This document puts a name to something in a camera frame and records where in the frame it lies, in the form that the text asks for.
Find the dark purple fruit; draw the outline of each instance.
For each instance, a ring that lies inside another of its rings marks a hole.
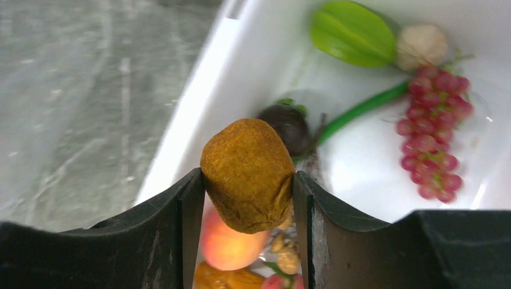
[[[306,152],[311,136],[302,110],[291,105],[274,104],[261,111],[257,118],[277,132],[291,157]]]

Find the green leaf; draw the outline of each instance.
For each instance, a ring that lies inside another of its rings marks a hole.
[[[305,106],[299,104],[299,105],[295,105],[295,108],[297,110],[300,110],[304,117],[307,117],[307,108]]]
[[[376,14],[351,1],[334,1],[314,13],[310,29],[313,44],[344,62],[363,67],[391,64],[396,39]]]
[[[264,265],[270,267],[270,269],[272,269],[275,274],[281,276],[282,278],[286,278],[290,281],[290,284],[291,284],[291,288],[293,288],[292,284],[294,282],[294,277],[293,275],[289,275],[289,274],[285,274],[284,272],[282,272],[282,270],[280,270],[280,268],[278,267],[277,263],[274,263],[274,262],[263,262]]]
[[[470,60],[475,58],[474,54],[463,54],[461,49],[456,49],[456,54],[451,61],[448,61],[444,65],[442,65],[441,69],[453,74],[453,75],[461,75],[463,74],[463,69],[457,67],[461,62]]]
[[[283,104],[283,105],[293,105],[295,103],[295,100],[292,98],[283,98],[283,99],[277,100],[277,103]]]

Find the fake fruit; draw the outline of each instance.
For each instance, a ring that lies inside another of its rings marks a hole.
[[[284,247],[278,251],[276,263],[282,272],[292,275],[298,270],[300,259],[292,248]]]
[[[407,138],[401,147],[401,167],[419,185],[424,199],[450,203],[463,186],[454,171],[458,159],[451,155],[453,130],[474,113],[474,107],[462,97],[470,88],[468,79],[434,66],[425,66],[409,83],[410,107],[396,132]]]
[[[293,223],[293,216],[291,216],[291,213],[287,217],[287,219],[284,221],[284,223],[280,224],[277,228],[284,231],[287,230],[291,224]]]
[[[321,51],[346,63],[380,67],[395,61],[396,40],[376,14],[351,1],[333,1],[314,13],[310,37]]]
[[[206,262],[222,270],[238,270],[252,264],[264,249],[270,231],[244,234],[229,228],[212,208],[204,217],[200,248]]]
[[[289,279],[279,274],[273,274],[265,280],[261,289],[304,289],[303,276],[295,274],[292,277],[293,281],[291,282]]]
[[[240,119],[204,146],[206,191],[231,229],[253,234],[284,223],[292,209],[295,166],[275,130],[260,119]]]
[[[285,99],[289,103],[277,103],[265,108],[257,116],[267,122],[282,139],[289,155],[299,157],[309,146],[310,132],[305,120],[305,112],[292,105],[292,99]]]
[[[248,268],[220,271],[202,262],[195,270],[193,281],[195,289],[261,289],[265,279]]]
[[[323,144],[330,137],[335,135],[341,128],[350,123],[352,120],[376,109],[383,105],[388,104],[398,98],[401,98],[403,94],[408,90],[408,81],[405,81],[395,87],[392,87],[385,92],[379,93],[359,104],[350,108],[345,113],[337,116],[330,123],[328,123],[323,129],[323,133],[319,138],[319,144]]]
[[[405,27],[398,36],[397,66],[405,71],[441,64],[448,52],[444,32],[433,24]]]

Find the concrete floor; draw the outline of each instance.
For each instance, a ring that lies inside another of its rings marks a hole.
[[[0,0],[0,218],[64,231],[129,208],[219,4]]]

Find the white plastic wall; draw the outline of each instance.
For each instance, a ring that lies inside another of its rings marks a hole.
[[[389,67],[350,66],[315,50],[307,33],[310,15],[321,2],[224,2],[137,204],[198,167],[202,147],[211,136],[237,119],[254,117],[283,93],[296,91],[292,97],[309,108],[314,127],[321,112],[333,117],[407,77]],[[474,53],[477,58],[465,64],[465,72],[473,84],[477,114],[468,123],[473,128],[464,128],[458,135],[468,147],[458,151],[465,188],[451,206],[420,200],[413,193],[402,194],[416,188],[399,168],[402,140],[393,133],[393,126],[381,119],[404,109],[403,104],[355,121],[324,145],[320,153],[326,167],[334,171],[327,176],[333,193],[391,222],[414,208],[511,208],[511,2],[356,2],[400,25],[435,23],[445,30],[453,46]]]

